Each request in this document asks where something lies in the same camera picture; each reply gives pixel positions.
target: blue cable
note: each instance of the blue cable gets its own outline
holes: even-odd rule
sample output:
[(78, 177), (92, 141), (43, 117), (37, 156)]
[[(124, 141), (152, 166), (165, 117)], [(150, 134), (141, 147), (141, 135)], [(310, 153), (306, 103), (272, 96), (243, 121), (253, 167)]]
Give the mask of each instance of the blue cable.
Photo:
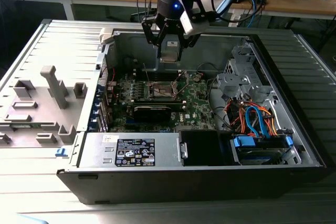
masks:
[[(256, 9), (257, 9), (256, 2), (254, 0), (252, 0), (252, 3), (253, 3), (253, 9), (254, 9), (254, 11), (256, 11)], [(247, 25), (247, 27), (250, 27), (250, 25), (252, 25), (253, 20), (254, 20), (254, 15), (252, 16), (252, 19), (250, 20), (250, 23)]]
[(256, 137), (259, 136), (258, 132), (251, 126), (251, 123), (250, 123), (249, 111), (252, 110), (252, 109), (254, 109), (257, 112), (257, 114), (258, 114), (259, 125), (260, 125), (260, 129), (261, 129), (262, 134), (265, 136), (265, 138), (270, 138), (270, 135), (268, 134), (267, 128), (264, 125), (262, 113), (255, 106), (248, 107), (247, 110), (246, 110), (245, 119), (246, 119), (246, 125), (247, 125), (247, 127), (249, 127), (253, 131), (253, 133), (256, 134)]

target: green circuit board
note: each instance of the green circuit board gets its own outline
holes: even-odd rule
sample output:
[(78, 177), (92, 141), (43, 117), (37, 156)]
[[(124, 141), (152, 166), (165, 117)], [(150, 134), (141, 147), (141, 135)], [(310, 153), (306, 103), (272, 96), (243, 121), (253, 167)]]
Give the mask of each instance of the green circuit board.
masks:
[[(196, 74), (188, 74), (188, 80), (181, 78), (176, 84), (176, 92), (181, 91), (176, 97), (176, 103), (181, 104), (183, 101), (183, 111), (171, 112), (171, 118), (168, 122), (163, 123), (134, 123), (134, 118), (129, 111), (132, 110), (134, 97), (132, 92), (134, 86), (140, 87), (141, 97), (138, 100), (148, 99), (148, 85), (146, 81), (135, 81), (127, 76), (120, 78), (118, 81), (120, 91), (118, 93), (119, 101), (112, 104), (113, 125), (110, 127), (111, 132), (178, 132), (179, 130), (213, 130), (215, 121), (210, 113), (211, 109), (206, 100), (206, 82), (201, 80)], [(169, 93), (163, 89), (171, 85), (169, 81), (153, 82), (157, 85), (158, 99), (169, 99)]]

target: sticker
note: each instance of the sticker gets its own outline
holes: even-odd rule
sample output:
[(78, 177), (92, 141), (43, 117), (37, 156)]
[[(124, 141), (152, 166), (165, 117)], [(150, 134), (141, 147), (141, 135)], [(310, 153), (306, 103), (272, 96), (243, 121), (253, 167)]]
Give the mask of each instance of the sticker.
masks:
[(119, 136), (116, 135), (104, 135), (103, 136), (103, 143), (116, 143)]
[(30, 125), (12, 125), (12, 128), (17, 128), (17, 129), (31, 128), (31, 126)]
[(178, 47), (178, 42), (177, 41), (168, 41), (167, 46), (168, 47)]
[(155, 166), (155, 140), (118, 139), (115, 165)]

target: power supply label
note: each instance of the power supply label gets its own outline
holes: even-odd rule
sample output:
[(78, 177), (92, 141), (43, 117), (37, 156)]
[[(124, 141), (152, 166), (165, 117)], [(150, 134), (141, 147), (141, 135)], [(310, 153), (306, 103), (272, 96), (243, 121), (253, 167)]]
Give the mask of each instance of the power supply label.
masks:
[(154, 139), (118, 139), (116, 166), (155, 166)]

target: motherboard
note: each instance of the motherboard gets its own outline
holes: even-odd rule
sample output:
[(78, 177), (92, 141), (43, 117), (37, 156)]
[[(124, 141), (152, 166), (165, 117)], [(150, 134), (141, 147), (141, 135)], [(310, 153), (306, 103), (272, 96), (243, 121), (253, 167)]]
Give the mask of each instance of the motherboard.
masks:
[(110, 132), (212, 130), (206, 81), (186, 71), (170, 75), (124, 74), (112, 82)]

